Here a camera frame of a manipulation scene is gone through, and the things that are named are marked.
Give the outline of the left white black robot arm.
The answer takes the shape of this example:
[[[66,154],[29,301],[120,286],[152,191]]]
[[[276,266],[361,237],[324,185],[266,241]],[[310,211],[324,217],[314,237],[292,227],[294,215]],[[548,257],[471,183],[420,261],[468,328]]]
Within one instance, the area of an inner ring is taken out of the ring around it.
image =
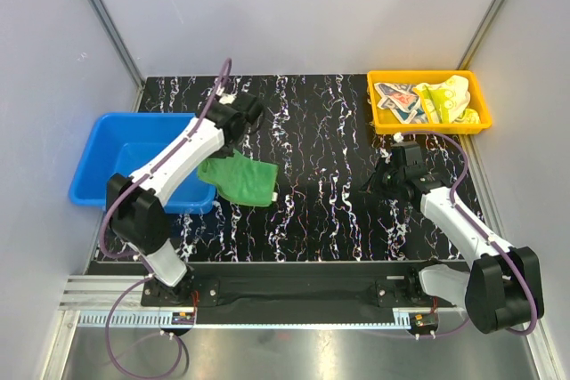
[[[106,233],[112,232],[132,249],[117,258],[138,256],[171,304],[186,303],[194,274],[172,245],[166,204],[203,161],[228,158],[263,115],[264,106],[255,95],[215,95],[155,158],[128,176],[112,175],[107,181],[100,249]]]

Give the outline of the green microfiber towel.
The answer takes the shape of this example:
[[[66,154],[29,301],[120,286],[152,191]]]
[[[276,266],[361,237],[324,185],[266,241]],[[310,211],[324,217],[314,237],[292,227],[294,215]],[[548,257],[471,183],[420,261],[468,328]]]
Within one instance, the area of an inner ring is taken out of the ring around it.
[[[226,158],[207,158],[197,176],[216,187],[219,196],[240,206],[268,207],[274,200],[279,168],[248,158],[237,150]]]

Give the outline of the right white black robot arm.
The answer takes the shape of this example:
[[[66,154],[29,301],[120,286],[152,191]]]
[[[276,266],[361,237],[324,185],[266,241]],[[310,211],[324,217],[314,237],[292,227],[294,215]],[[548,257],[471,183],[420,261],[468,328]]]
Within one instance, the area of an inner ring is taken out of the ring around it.
[[[390,159],[380,160],[364,191],[421,212],[459,250],[468,268],[437,261],[415,268],[404,283],[407,300],[421,306],[443,299],[466,311],[483,334],[507,330],[528,336],[544,314],[538,255],[514,247],[486,226],[460,199],[459,184],[426,166],[420,145],[397,133]]]

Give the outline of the lime green patterned towel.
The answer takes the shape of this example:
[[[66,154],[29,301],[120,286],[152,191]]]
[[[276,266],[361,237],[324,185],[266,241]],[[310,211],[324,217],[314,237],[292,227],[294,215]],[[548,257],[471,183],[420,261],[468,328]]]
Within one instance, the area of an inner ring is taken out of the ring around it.
[[[479,124],[479,114],[468,105],[468,80],[453,75],[440,84],[421,83],[413,87],[421,98],[427,121],[433,124]]]

